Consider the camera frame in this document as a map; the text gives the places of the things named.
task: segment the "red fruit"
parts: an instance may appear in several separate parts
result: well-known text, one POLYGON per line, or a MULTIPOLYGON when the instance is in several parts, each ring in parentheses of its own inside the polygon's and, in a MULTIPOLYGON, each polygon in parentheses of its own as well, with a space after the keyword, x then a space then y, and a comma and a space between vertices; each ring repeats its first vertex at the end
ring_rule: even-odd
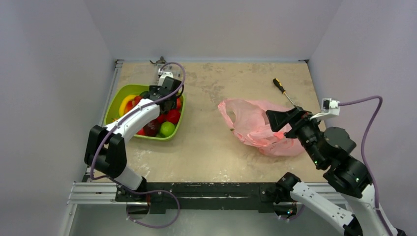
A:
POLYGON ((130 110, 132 110, 133 104, 132 102, 127 102, 126 106, 124 107, 124 114, 128 113, 130 110))
POLYGON ((145 131, 144 131, 144 129, 142 128, 142 129, 140 129, 137 133, 136 133, 137 135, 145 135, 145 131))
POLYGON ((179 98, 177 98, 177 110, 181 109, 181 100, 179 98))
POLYGON ((178 124, 181 113, 178 110, 170 110, 167 114, 166 120, 172 124, 178 124))
POLYGON ((156 118, 156 120, 161 124, 164 123, 165 122, 165 114, 161 114, 160 116, 158 116, 158 118, 156 118))
POLYGON ((156 119, 144 126, 144 132, 147 136, 155 137, 161 129, 161 123, 156 119))
POLYGON ((138 105, 138 104, 139 104, 139 101, 140 101, 141 99, 142 99, 142 98, 141 98, 140 96, 136 96, 136 97, 133 99, 133 101, 132 101, 133 106, 138 105))

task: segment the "screwdriver shaft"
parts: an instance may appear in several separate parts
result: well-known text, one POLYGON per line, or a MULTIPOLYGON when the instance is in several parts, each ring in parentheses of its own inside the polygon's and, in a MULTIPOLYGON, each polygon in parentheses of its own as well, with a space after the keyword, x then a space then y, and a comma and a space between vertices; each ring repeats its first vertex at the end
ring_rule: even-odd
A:
POLYGON ((293 104, 293 106, 296 106, 295 104, 294 104, 294 102, 290 99, 290 97, 287 95, 287 93, 285 92, 284 93, 284 95, 288 98, 288 100, 293 104))

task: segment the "yellow bell pepper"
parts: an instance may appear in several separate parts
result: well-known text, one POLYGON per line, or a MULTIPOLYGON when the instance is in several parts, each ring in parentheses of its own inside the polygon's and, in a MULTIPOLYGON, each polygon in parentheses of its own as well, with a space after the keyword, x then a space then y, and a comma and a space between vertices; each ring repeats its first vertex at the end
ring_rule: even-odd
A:
POLYGON ((136 95, 129 95, 123 99, 121 105, 119 107, 119 116, 122 117, 124 115, 124 108, 126 107, 127 103, 135 99, 136 95))

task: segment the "gray wall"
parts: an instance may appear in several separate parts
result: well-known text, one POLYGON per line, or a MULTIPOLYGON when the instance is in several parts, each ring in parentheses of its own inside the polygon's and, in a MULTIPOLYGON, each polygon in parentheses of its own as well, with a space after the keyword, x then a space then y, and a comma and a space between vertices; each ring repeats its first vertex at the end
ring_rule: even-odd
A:
POLYGON ((56 236, 112 57, 82 0, 2 0, 0 42, 0 235, 56 236))
MULTIPOLYGON (((417 1, 344 0, 309 68, 319 98, 351 101, 383 96, 365 152, 381 203, 396 227, 417 231, 417 1)), ((343 107, 327 125, 360 144, 376 101, 343 107)), ((360 158, 359 148, 354 155, 360 158)))
POLYGON ((342 0, 85 0, 118 59, 298 60, 342 0))

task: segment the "table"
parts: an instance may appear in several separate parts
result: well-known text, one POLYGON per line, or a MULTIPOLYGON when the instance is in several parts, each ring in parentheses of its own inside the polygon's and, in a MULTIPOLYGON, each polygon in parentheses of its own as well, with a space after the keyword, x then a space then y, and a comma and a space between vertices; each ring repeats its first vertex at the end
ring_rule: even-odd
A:
MULTIPOLYGON (((181 126, 168 142, 132 138, 128 166, 152 182, 275 182, 292 172, 305 182, 323 182, 306 152, 268 157, 242 144, 230 131, 217 105, 227 98, 267 100, 291 107, 272 84, 279 78, 292 100, 320 110, 306 63, 182 63, 186 70, 186 106, 181 126)), ((123 64, 117 89, 149 84, 150 63, 123 64)))

